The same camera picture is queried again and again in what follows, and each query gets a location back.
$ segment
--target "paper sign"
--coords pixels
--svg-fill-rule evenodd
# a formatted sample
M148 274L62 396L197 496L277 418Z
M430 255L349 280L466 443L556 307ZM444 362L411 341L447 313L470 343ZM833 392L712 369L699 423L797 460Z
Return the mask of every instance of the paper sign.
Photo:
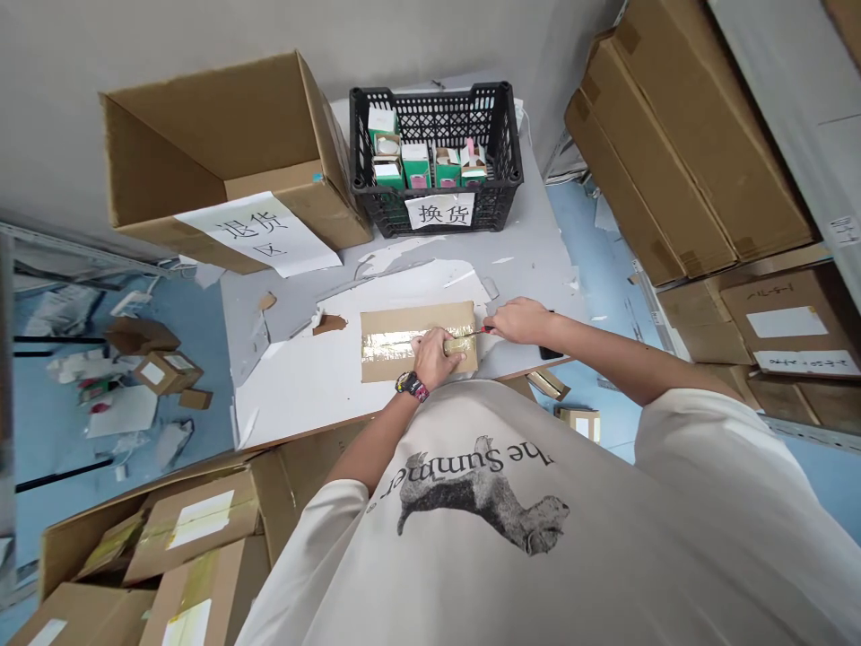
M62 632L67 623L62 619L48 619L48 623L33 637L28 646L49 646Z
M230 523L230 503L233 490L220 493L204 501L184 507L179 513L177 526L170 537L168 549L209 536L226 528Z
M858 220L852 215L829 222L828 228L838 247L848 247L861 242L861 226L858 226Z
M753 331L759 338L781 336L827 335L828 328L812 307L787 308L748 314Z
M342 264L271 191L174 217L284 278Z
M413 230L430 224L470 226L473 223L475 193L455 193L405 200Z
M753 356L756 357L760 367L766 371L861 377L861 370L846 350L807 352L767 350L755 352Z
M161 646L204 646L213 601L207 599L168 621Z

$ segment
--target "gray wall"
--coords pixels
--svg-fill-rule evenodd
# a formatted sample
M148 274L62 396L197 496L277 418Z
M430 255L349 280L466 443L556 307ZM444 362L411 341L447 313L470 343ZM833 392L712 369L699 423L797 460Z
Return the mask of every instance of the gray wall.
M330 99L500 69L526 102L542 168L588 42L621 3L0 0L0 220L160 255L109 228L97 92L293 48Z

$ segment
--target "dog graphic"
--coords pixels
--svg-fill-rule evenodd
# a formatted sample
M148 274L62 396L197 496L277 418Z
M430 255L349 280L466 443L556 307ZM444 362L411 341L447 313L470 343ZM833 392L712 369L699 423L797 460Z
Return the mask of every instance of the dog graphic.
M486 435L475 440L475 452L486 455L493 438ZM426 453L416 453L406 462L408 472L422 473ZM509 480L491 471L489 463L455 478L443 479L433 474L424 479L407 478L401 487L401 517L397 535L415 511L435 509L461 510L483 518L511 544L529 556L550 552L562 536L562 522L568 517L567 504L553 495L545 496L529 509L523 507L511 491Z

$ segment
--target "white t-shirt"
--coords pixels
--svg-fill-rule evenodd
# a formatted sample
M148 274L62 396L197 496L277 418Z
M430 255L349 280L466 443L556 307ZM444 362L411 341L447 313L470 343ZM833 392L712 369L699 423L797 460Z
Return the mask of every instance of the white t-shirt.
M861 643L861 549L750 408L671 390L636 456L441 388L370 499L309 503L237 644Z

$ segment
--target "wristwatch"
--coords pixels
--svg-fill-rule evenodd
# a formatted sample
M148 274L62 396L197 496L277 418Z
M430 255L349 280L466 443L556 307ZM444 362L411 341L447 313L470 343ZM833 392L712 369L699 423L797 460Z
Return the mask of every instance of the wristwatch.
M408 392L410 395L423 402L431 393L423 383L419 381L415 372L405 372L397 378L395 382L395 390L398 392Z

